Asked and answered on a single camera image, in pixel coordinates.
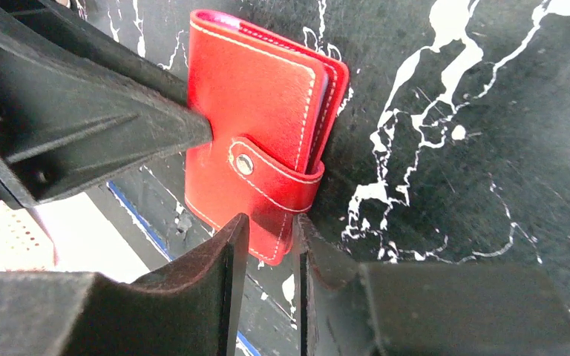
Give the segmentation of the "red card holder wallet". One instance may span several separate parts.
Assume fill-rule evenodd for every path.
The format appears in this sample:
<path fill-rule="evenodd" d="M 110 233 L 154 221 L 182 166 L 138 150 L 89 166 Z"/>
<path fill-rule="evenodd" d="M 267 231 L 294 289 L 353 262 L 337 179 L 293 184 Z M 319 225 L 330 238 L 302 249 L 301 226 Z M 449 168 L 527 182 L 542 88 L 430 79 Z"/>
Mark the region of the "red card holder wallet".
<path fill-rule="evenodd" d="M 276 266 L 311 209 L 347 66 L 215 10 L 190 17 L 189 107 L 212 141 L 186 152 L 185 202 L 212 228 L 250 219 L 249 253 Z"/>

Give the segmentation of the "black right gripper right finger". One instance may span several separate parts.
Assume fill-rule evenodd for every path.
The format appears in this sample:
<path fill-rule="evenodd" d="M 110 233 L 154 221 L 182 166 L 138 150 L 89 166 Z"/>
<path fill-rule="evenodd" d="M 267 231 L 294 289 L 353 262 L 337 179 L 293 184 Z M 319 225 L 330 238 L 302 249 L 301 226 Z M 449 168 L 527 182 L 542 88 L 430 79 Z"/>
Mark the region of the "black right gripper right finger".
<path fill-rule="evenodd" d="M 292 224 L 303 355 L 570 355 L 547 274 L 509 264 L 361 263 Z"/>

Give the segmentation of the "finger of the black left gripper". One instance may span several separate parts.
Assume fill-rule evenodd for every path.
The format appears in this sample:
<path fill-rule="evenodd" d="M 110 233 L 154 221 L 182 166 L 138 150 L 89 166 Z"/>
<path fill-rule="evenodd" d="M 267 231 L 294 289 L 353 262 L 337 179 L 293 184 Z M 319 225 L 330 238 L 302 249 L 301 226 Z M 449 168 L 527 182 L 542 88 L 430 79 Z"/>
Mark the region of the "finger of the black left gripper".
<path fill-rule="evenodd" d="M 187 105 L 187 82 L 138 56 L 56 1 L 0 1 L 16 20 L 62 49 Z"/>
<path fill-rule="evenodd" d="M 212 140 L 202 115 L 0 7 L 0 202 L 32 208 Z"/>

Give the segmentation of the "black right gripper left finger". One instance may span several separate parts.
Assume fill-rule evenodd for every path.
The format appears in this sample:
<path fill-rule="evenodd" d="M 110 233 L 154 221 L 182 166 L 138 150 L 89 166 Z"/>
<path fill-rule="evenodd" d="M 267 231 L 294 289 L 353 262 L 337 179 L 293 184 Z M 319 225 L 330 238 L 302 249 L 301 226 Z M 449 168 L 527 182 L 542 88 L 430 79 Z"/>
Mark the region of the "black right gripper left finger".
<path fill-rule="evenodd" d="M 233 355 L 248 248 L 249 218 L 238 214 L 132 283 L 0 272 L 0 355 Z"/>

